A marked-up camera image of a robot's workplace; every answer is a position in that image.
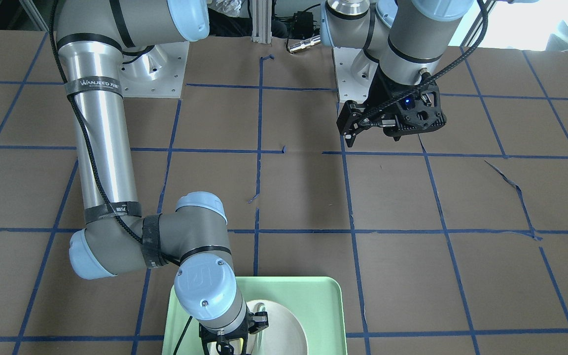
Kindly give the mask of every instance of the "floor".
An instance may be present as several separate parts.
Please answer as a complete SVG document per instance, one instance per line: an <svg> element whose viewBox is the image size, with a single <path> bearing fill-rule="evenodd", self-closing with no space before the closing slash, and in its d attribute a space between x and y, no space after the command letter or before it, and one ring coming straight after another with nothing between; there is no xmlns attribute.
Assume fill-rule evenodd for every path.
<svg viewBox="0 0 568 355"><path fill-rule="evenodd" d="M83 207L50 56L0 32L0 354L158 354L176 267L69 264ZM238 275L338 281L350 355L568 354L568 54L477 50L438 81L446 128L352 149L331 60L194 43L182 101L125 101L144 213L219 195Z"/></svg>

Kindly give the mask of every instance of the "black cable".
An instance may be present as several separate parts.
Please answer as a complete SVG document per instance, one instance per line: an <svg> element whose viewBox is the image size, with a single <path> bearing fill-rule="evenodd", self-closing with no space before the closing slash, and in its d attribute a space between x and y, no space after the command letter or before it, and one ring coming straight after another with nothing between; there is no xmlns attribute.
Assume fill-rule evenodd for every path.
<svg viewBox="0 0 568 355"><path fill-rule="evenodd" d="M309 9L313 9L314 7L317 7L317 6L319 6L319 5L321 5L321 3L314 4L313 6L308 7L307 9L305 9L304 11L302 11L302 13L305 13L305 12L308 11Z"/></svg>
<svg viewBox="0 0 568 355"><path fill-rule="evenodd" d="M321 5L321 3L318 4L314 4L311 7L308 7L307 9L305 9L304 11L301 11L302 13L307 12L309 9L312 9L313 7L317 7ZM293 29L295 28L295 22L297 22L297 13L293 14L293 18L291 20L291 25L290 25L290 31L288 31L288 36L286 36L286 43L284 44L286 46L286 51L290 53L290 51L288 50L288 41L290 40L290 35L293 32Z"/></svg>
<svg viewBox="0 0 568 355"><path fill-rule="evenodd" d="M183 337L185 336L185 333L187 332L187 328L188 328L188 326L190 326L191 321L192 321L192 316L190 316L187 319L187 323L185 323L185 327L183 328L183 333L181 333L181 336L178 338L177 346L174 347L174 352L172 353L172 355L177 355L178 347L181 345L181 342L183 341Z"/></svg>
<svg viewBox="0 0 568 355"><path fill-rule="evenodd" d="M409 95L413 95L415 94L417 91L419 91L421 88L425 87L426 85L433 83L433 81L436 81L437 79L439 79L442 75L446 74L447 72L449 72L450 70L452 70L453 68L457 67L458 65L460 65L460 63L462 63L463 61L466 60L466 58L468 58L468 56L470 54L472 54L475 49L477 49L477 47L481 44L481 42L483 41L483 38L485 37L485 33L486 30L488 28L488 10L485 6L485 3L482 0L476 0L477 4L479 5L479 9L480 9L480 14L482 16L482 21L483 21L483 25L482 25L482 29L481 32L479 34L479 37L477 38L476 42L471 45L470 48L468 48L468 50L466 50L466 52L464 52L463 54L461 54L457 59L455 59L452 63L450 63L449 65L447 65L446 67L444 67L444 69L440 70L439 72L437 72L435 75L432 75L430 77L428 77L428 79L425 79L424 81L422 81L422 83L420 83L418 86L416 86L415 88L413 88L413 90L411 90L410 92L404 94L402 97L400 97L399 99L391 99L391 100L387 100L384 103L370 109L369 111L366 111L365 114L363 114L363 116L361 116L361 121L359 122L359 125L361 126L377 126L377 124L380 123L376 123L376 122L369 122L369 123L364 123L363 120L364 119L369 119L370 117L373 117L379 113L381 113L382 110L392 106L393 104L398 103L399 101L401 101L402 99L408 97Z"/></svg>
<svg viewBox="0 0 568 355"><path fill-rule="evenodd" d="M54 55L54 60L56 61L56 67L58 67L58 72L61 75L61 80L63 83L67 83L67 76L65 76L65 71L63 70L63 65L61 64L61 59L58 57L58 50L56 49L56 39L54 38L54 18L56 17L56 7L58 5L59 0L54 0L54 4L52 5L52 11L50 13L50 21L49 21L49 40L50 45L52 46L52 54ZM105 204L110 204L110 200L106 192L104 191L104 187L102 186L102 182L100 180L100 176L98 173L98 167L95 164L95 157L93 156L93 149L91 146L91 140L89 139L89 133L85 126L85 119L83 118L83 114L80 112L76 101L74 100L74 95L67 95L67 100L70 102L72 109L74 110L74 114L76 115L76 119L80 126L80 129L83 133L83 137L85 139L85 146L89 156L89 162L91 163L91 169L93 173L93 180L100 192L100 196L102 197L102 201ZM122 220L121 216L114 216L113 217L117 224L126 231L131 238L133 238L137 243L142 244L142 237L138 236L132 229L129 227L124 220ZM178 265L178 260L174 256L169 256L166 254L162 254L164 258L166 258L171 263Z"/></svg>

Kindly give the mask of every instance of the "cylindrical metal connector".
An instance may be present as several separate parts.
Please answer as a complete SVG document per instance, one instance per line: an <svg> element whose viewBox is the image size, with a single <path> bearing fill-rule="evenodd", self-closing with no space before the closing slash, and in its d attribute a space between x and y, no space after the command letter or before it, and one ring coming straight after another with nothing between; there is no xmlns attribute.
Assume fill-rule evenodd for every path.
<svg viewBox="0 0 568 355"><path fill-rule="evenodd" d="M304 50L310 47L313 47L313 45L318 45L321 43L321 36L317 35L317 36L313 36L309 39L305 39L299 43L295 43L293 45L290 45L289 47L286 48L286 50L288 50L289 53L297 53L300 50Z"/></svg>

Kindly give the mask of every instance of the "grid of blue tape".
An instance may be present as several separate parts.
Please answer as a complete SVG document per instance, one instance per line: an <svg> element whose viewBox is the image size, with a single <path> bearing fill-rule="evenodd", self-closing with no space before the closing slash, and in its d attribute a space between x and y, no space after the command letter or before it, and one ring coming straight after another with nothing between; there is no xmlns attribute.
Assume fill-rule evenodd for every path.
<svg viewBox="0 0 568 355"><path fill-rule="evenodd" d="M38 59L38 55L41 51L43 45L45 45L45 41L47 39L47 34L43 36L41 43L36 50L34 58L30 63L30 67L27 70L24 78L22 81L0 81L0 84L16 84L20 85L18 88L16 95L14 95L13 101L10 104L2 123L0 124L0 133L2 132L13 108L18 100L18 97L23 90L25 85L61 85L61 83L56 82L38 82L38 81L27 81L32 72L34 65L36 64L36 60ZM466 62L468 72L471 76L473 84L475 85L477 94L444 94L447 96L462 96L462 97L478 97L483 105L483 109L487 115L489 123L491 124L491 128L493 134L497 140L498 146L501 150L501 155L496 154L446 154L446 153L428 153L424 145L422 144L422 152L421 153L392 153L392 152L371 152L371 151L345 151L345 146L343 140L341 140L341 150L340 151L324 151L325 154L334 154L334 155L341 155L343 161L343 174L345 178L345 186L346 186L346 194L347 194L347 203L348 209L350 214L350 228L349 229L260 229L259 228L259 209L255 210L255 226L254 229L230 229L230 232L236 233L246 233L246 234L254 234L254 275L257 276L258 274L258 256L259 256L259 234L260 233L300 233L300 234L307 234L307 233L340 233L340 234L347 234L350 233L352 237L352 249L354 253L354 262L355 262L355 272L356 272L356 286L358 289L358 296L359 296L359 305L360 305L360 314L361 314L361 321L363 325L363 332L362 333L347 333L347 337L349 338L363 338L365 340L365 352L367 355L371 355L369 339L371 338L378 338L378 337L443 337L443 336L469 336L473 341L473 346L475 348L476 355L480 355L479 346L476 340L477 335L505 335L505 334L526 334L526 333L568 333L568 328L531 328L531 329L493 329L493 330L476 330L473 326L472 319L470 316L466 295L462 285L462 277L460 275L460 271L457 265L457 261L455 258L455 252L453 250L453 244L451 243L451 239L449 238L449 234L455 233L502 233L502 232L510 232L511 230L508 229L448 229L446 227L446 221L444 220L444 213L442 211L442 205L439 200L439 195L437 193L437 186L435 184L435 177L433 176L433 171L430 166L429 157L492 157L492 158L504 158L504 159L568 159L568 156L554 156L554 155L507 155L505 150L503 149L503 145L498 138L498 134L492 121L488 108L485 104L483 98L485 97L498 97L498 98L507 98L507 99L532 99L532 100L546 100L550 104L552 111L562 128L564 135L568 139L568 132L562 120L560 119L558 112L554 108L554 104L552 101L568 101L568 97L549 97L543 84L541 83L538 74L534 70L532 63L530 62L527 54L523 52L525 59L532 70L532 74L534 74L536 80L538 81L541 90L543 91L544 97L518 97L518 96L502 96L502 95L483 95L478 87L477 81L475 76L471 70L469 62ZM175 151L183 151L183 152L209 152L209 153L254 153L257 156L257 176L256 176L256 184L255 184L255 195L259 195L260 193L260 168L261 168L261 155L263 153L275 153L281 154L284 153L281 150L262 150L261 142L262 142L262 94L264 90L294 90L294 91L334 91L331 88L289 88L289 87L270 87L263 85L263 74L264 74L264 61L268 59L275 58L270 55L264 58L260 58L259 60L259 85L210 85L210 84L198 84L198 83L188 83L187 86L193 87L225 87L225 88L246 88L246 89L257 89L259 90L259 105L258 105L258 113L257 113L257 123L258 123L258 130L257 130L257 150L228 150L228 149L189 149L189 148L173 148L174 140L176 138L176 132L178 127L178 119L181 107L181 101L177 104L176 114L174 118L174 125L172 128L171 134L171 141L169 143L168 148L132 148L133 151L165 151L167 153L167 166L166 172L164 177L164 185L162 191L159 196L158 200L158 213L161 213L162 205L164 202L164 195L165 195L165 187L167 184L168 174L171 166L172 161L172 153ZM74 146L17 146L17 145L0 145L0 149L42 149L42 150L75 150L76 147ZM428 170L428 175L430 178L431 186L433 188L433 193L435 196L435 202L438 207L440 222L442 224L442 229L422 229L422 230L369 230L369 229L356 229L354 225L354 218L353 218L353 211L352 211L352 196L350 194L350 182L349 182L349 173L348 173L348 166L347 166L347 156L348 155L413 155L413 156L422 156L426 162L426 168ZM72 171L70 173L70 179L68 180L67 187L65 192L63 193L63 197L61 199L61 204L56 216L56 220L54 221L54 225L52 228L9 228L9 227L1 227L0 231L9 231L9 232L49 232L50 238L48 243L45 247L45 252L43 254L43 259L41 261L41 265L39 268L38 275L36 276L36 281L34 284L34 288L32 290L32 294L30 296L30 300L27 306L27 310L23 317L22 325L20 327L19 333L16 337L0 337L0 342L14 342L14 350L13 354L17 354L20 344L22 342L49 342L49 341L130 341L133 342L133 346L131 348L132 355L137 353L138 343L140 341L162 341L163 335L140 335L140 330L142 328L142 320L144 317L144 310L146 306L146 296L148 294L148 284L150 279L150 270L147 270L146 276L144 278L144 285L142 287L142 299L140 301L140 310L138 312L138 319L136 322L136 329L132 336L109 336L109 337L93 337L93 336L25 336L25 327L27 326L30 314L32 312L32 308L34 306L34 300L36 298L36 293L38 292L38 288L40 286L41 278L43 276L43 272L45 271L45 265L47 263L47 259L49 257L49 253L52 247L52 243L54 241L54 236L57 233L61 232L75 232L76 229L63 229L59 228L59 222L61 216L63 214L63 209L65 208L65 203L69 196L71 185L74 180L74 176L77 172L77 161L75 162ZM528 230L514 230L512 232L518 232L521 234L528 234L530 235L534 232L532 228L531 221L529 220L528 216ZM568 231L559 231L559 230L538 230L541 234L568 234ZM455 270L455 276L460 288L460 296L462 298L462 303L464 306L464 311L466 313L466 320L469 327L469 330L450 330L450 331L440 331L440 332L369 332L367 328L367 322L365 320L364 312L365 312L365 298L363 297L363 287L361 285L361 276L360 276L360 267L358 262L358 250L356 246L356 236L357 234L368 234L368 233L380 233L380 234L444 234L446 237L447 245L449 254L451 256L451 261L453 263L453 268ZM568 321L568 308L566 306L566 302L562 296L558 283L555 279L554 273L550 267L549 261L547 259L546 253L543 247L539 247L539 252L543 258L545 263L546 271L549 274L550 280L552 281L552 285L554 286L554 290L558 296L559 302L561 303L562 310L566 316Z"/></svg>

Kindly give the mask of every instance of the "metal mounting plate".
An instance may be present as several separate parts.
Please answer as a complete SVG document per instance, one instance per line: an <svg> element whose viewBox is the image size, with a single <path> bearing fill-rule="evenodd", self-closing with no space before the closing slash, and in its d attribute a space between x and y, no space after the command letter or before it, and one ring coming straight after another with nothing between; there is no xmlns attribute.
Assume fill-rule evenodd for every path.
<svg viewBox="0 0 568 355"><path fill-rule="evenodd" d="M369 87L361 85L354 76L352 76L352 63L354 58L360 52L360 49L335 47L334 52L334 69L336 71L336 83L339 88L339 102L345 103L347 100L353 100L361 104L367 100L367 92Z"/></svg>
<svg viewBox="0 0 568 355"><path fill-rule="evenodd" d="M164 75L152 81L133 81L120 73L122 95L124 97L157 97L180 99L185 77L185 64L189 42L165 43L158 45L168 55Z"/></svg>

